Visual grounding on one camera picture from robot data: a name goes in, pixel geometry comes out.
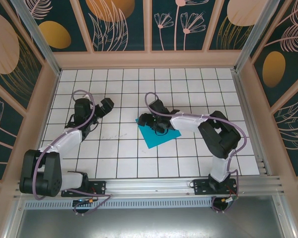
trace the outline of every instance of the yellow oval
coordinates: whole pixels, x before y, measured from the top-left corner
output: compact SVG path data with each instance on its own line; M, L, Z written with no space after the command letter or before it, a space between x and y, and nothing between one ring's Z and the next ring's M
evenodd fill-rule
M228 20L236 26L252 26L257 22L267 0L230 0Z
M0 15L0 73L9 74L19 62L18 35L10 23Z
M117 11L120 9L123 12L125 18L129 17L135 9L135 0L86 0L88 8L97 18L103 21L117 22L119 18L114 16L117 14L111 2L114 3Z
M64 49L71 44L69 32L61 24L54 21L45 21L39 28L49 46L57 49Z
M264 83L270 87L275 87L283 78L286 68L284 56L277 51L270 52L263 66Z

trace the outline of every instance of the cable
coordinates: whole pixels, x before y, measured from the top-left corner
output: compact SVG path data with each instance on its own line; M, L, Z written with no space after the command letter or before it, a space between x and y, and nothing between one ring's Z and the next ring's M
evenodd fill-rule
M75 127L75 128L72 128L66 132L64 132L63 134L61 134L59 137L57 137L55 140L52 141L52 143L46 147L46 149L41 153L41 155L39 156L37 162L36 162L36 165L35 165L35 168L34 168L34 173L33 173L33 181L32 181L32 193L33 193L33 196L36 200L42 200L45 196L42 196L42 197L38 197L37 193L36 193L36 177L37 177L37 174L38 174L38 169L39 169L39 165L40 165L40 162L41 160L43 159L44 155L49 151L49 149L51 149L60 139L62 139L64 136L66 136L68 133L71 133L72 131L74 130L77 130L83 126L85 126L86 124L89 123L89 121L93 118L94 116L94 113L95 113L95 101L94 101L94 98L93 98L93 95L89 92L86 92L85 90L76 90L73 92L72 94L72 99L74 101L75 98L74 98L74 95L77 93L77 92L83 92L85 94L87 94L92 102L92 105L93 105L93 108L92 108L92 112L89 116L89 118L81 125Z
M186 114L186 113L177 113L177 114L172 114L172 115L169 115L169 114L162 114L162 113L158 113L156 112L155 110L153 110L148 102L147 102L147 96L149 94L153 94L157 97L157 99L159 99L158 95L156 93L153 93L153 92L148 92L145 94L145 105L146 107L149 109L149 111L151 111L152 113L156 114L156 115L159 115L159 116L162 116L162 117L177 117L177 116L188 116L188 117L194 117L194 118L197 118L197 119L200 119L200 118L204 118L204 119L211 119L211 120L217 120L217 121L221 121L221 122L224 122L228 125L231 125L233 127L235 127L237 130L239 130L241 132L241 134L243 135L243 138L244 138L244 143L242 144L241 147L239 147L237 150L235 149L229 156L229 159L228 159L228 163L227 163L227 168L226 168L226 171L231 175L231 174L235 174L236 173L236 195L238 195L238 170L234 170L234 171L229 171L229 167L230 167L230 163L232 161L232 158L234 155L237 154L237 152L241 151L245 146L246 146L246 143L247 143L247 136L245 134L245 132L239 127L237 126L236 124L228 121L228 120L225 120L225 119L222 119L222 118L215 118L215 117L211 117L211 116L207 116L207 115L195 115L195 114ZM214 200L215 200L216 196L212 198L212 209L214 211L219 211L218 208L214 207L213 206L213 203L214 203Z

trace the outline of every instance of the metal floor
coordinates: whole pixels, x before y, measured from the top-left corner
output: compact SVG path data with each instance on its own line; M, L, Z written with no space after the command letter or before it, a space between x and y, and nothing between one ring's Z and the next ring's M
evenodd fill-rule
M24 211L17 238L283 238L271 197L241 197L217 214L210 207Z

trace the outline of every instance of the floral wallpaper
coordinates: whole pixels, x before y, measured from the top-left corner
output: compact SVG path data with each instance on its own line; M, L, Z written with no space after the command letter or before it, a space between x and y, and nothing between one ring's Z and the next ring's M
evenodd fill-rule
M213 0L153 0L152 50L201 50Z

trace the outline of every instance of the white tile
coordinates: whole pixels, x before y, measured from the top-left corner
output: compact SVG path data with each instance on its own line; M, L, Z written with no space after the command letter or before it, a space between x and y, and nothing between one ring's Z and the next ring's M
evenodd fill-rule
M74 82L60 82L56 94L72 94Z
M244 120L241 107L225 107L228 120Z
M239 169L239 165L238 165L236 156L233 156L232 161L229 166L229 171L233 172L234 170L238 170L238 175L240 175L240 169Z
M100 129L101 129L102 125L101 125L101 123L99 123L98 126L97 126L97 128L94 129L95 126L96 126L96 125L92 125L92 126L91 126L91 129L92 129L93 131L91 131L91 132L88 134L86 140L99 140Z
M187 79L202 79L201 71L199 68L186 68L185 74Z
M238 156L241 175L259 175L255 156Z
M137 108L138 107L138 94L123 94L122 95L122 108Z
M139 69L139 80L154 80L154 69L153 68Z
M246 123L244 121L231 121L231 122L236 124L238 127L240 127L244 131L244 133L246 134L247 137L249 136L248 130L247 130L247 127L246 127Z
M107 82L106 94L108 93L121 93L123 87L122 81Z
M80 144L79 148L79 158L92 158L96 159L98 154L98 140L85 140Z
M71 99L71 95L56 95L52 108L69 108Z
M90 83L90 89L89 92L90 93L101 93L101 94L105 94L105 90L106 90L106 81L93 81Z
M140 93L154 92L154 81L153 80L139 81L139 92Z
M117 159L98 159L97 161L97 179L115 179L116 178Z
M148 96L147 96L147 102L148 102L148 104L152 103L153 101L154 101L154 95L153 94L148 94ZM139 94L139 107L146 107L146 104L145 104L145 94L144 93Z
M208 176L212 170L213 157L199 157L199 168L201 176Z
M145 140L138 140L138 157L157 157L157 147L149 149Z
M44 140L54 140L64 131L64 124L50 124L46 128Z
M195 139L195 143L197 145L198 156L213 156L204 139Z
M77 159L75 160L61 160L62 170L76 171Z
M94 179L96 174L97 159L78 160L76 171L87 173L89 179Z
M172 80L171 88L173 93L186 93L188 92L188 86L186 80Z
M76 90L84 90L84 91L88 92L89 91L89 87L90 87L90 82L75 82L74 92Z
M123 71L124 71L123 69L109 69L107 80L108 81L123 80Z
M187 107L189 103L188 93L172 93L173 106L176 107Z
M154 69L155 80L168 80L170 79L170 69L168 68L155 68Z
M173 103L171 93L159 93L158 96L165 107L172 107Z
M222 93L225 106L239 106L237 93Z
M202 79L217 79L215 68L201 68Z
M177 158L158 158L159 177L179 177Z
M183 68L171 68L171 79L186 79L185 70Z
M156 93L171 93L170 80L160 80L155 82Z
M179 173L180 173L180 177L200 176L198 158L197 157L179 158Z
M120 121L120 108L113 108L109 114L103 117L103 123L118 123Z
M117 178L137 178L137 159L118 159Z
M217 68L218 79L232 79L230 68Z
M122 108L120 122L134 122L138 118L138 108Z
M227 118L225 107L209 107L210 114L212 114L215 111L220 111Z
M220 92L220 85L218 80L203 80L205 92Z
M138 81L124 81L123 93L138 93Z
M124 69L123 80L138 80L138 71L137 68Z
M179 157L197 156L195 139L177 139Z
M138 177L139 178L158 177L157 158L139 158L138 159Z
M118 158L136 158L137 140L120 140Z
M121 123L119 139L137 139L138 138L138 125L136 122L133 123Z
M65 124L68 111L68 109L52 109L49 124Z
M222 92L236 92L233 80L219 80Z
M159 157L173 157L177 156L177 146L175 140L167 141L161 145L158 145Z
M101 140L118 140L119 124L118 123L103 123L101 125Z
M115 108L119 108L121 106L121 94L105 94L106 98L110 98Z
M93 72L92 69L79 69L77 71L77 75L76 75L76 82L77 81L90 81L92 72Z
M208 107L192 107L191 111L192 111L192 114L195 114L195 115L207 115L207 114L209 114Z
M244 138L241 138L236 149L239 149L243 143ZM254 155L252 143L250 142L249 138L247 138L246 146L241 151L238 151L237 155Z
M205 93L189 93L190 105L192 107L201 107L207 105Z
M221 93L205 93L208 106L224 106Z
M106 81L107 80L107 69L94 69L91 77L91 81Z
M99 158L117 158L118 140L101 140L99 143Z
M62 70L60 81L75 81L76 74L77 70Z
M188 80L189 93L201 93L204 92L202 80Z

